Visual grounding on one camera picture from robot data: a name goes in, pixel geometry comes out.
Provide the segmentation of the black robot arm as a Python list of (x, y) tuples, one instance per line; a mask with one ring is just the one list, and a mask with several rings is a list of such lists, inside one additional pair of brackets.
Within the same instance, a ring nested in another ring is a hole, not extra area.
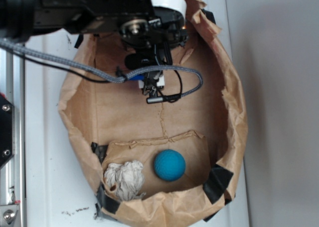
[(32, 36), (116, 32), (134, 49), (124, 59), (135, 70), (170, 62), (188, 34), (185, 0), (0, 0), (0, 46), (11, 50)]

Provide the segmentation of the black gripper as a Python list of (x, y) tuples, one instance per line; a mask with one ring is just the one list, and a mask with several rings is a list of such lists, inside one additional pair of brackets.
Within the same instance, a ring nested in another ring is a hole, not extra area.
[(135, 50), (135, 53), (125, 57), (125, 66), (130, 70), (172, 65), (171, 50), (183, 46), (188, 39), (181, 12), (156, 7), (155, 15), (154, 18), (128, 21), (120, 28), (123, 42)]

